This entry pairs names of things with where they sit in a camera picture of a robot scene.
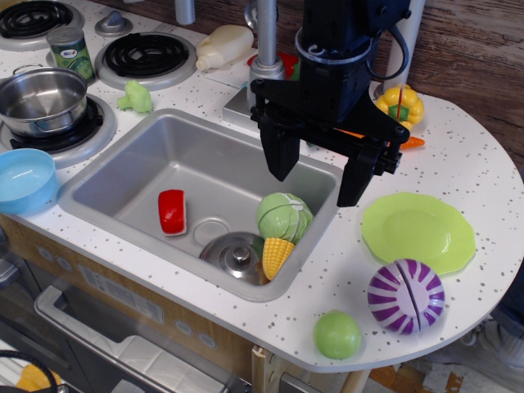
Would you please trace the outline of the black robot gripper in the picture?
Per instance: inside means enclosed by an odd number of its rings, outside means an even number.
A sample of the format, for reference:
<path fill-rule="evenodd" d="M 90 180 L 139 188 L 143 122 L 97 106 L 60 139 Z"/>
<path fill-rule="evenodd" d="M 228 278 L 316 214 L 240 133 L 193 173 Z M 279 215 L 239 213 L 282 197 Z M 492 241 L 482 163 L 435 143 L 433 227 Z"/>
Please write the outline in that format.
<path fill-rule="evenodd" d="M 269 172 L 283 182 L 299 159 L 302 140 L 335 151 L 348 159 L 337 205 L 356 206 L 374 176 L 396 171 L 400 145 L 409 139 L 409 131 L 381 112 L 368 93 L 377 39 L 325 29 L 314 36 L 301 29 L 296 50 L 298 80 L 258 79 L 251 85 L 251 118 L 259 126 Z"/>

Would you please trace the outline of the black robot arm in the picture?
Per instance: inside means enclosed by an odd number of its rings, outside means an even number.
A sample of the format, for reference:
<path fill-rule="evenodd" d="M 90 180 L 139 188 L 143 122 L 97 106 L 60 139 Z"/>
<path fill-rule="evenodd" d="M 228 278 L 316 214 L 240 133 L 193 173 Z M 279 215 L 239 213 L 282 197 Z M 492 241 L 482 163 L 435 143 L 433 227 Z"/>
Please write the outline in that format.
<path fill-rule="evenodd" d="M 394 173 L 409 131 L 383 113 L 369 96 L 376 78 L 377 43 L 389 31 L 409 50 L 396 25 L 410 16 L 408 1 L 307 1 L 296 34 L 300 74 L 296 81 L 251 83 L 270 173 L 283 181 L 305 140 L 347 157 L 338 206 L 355 206 L 373 176 Z"/>

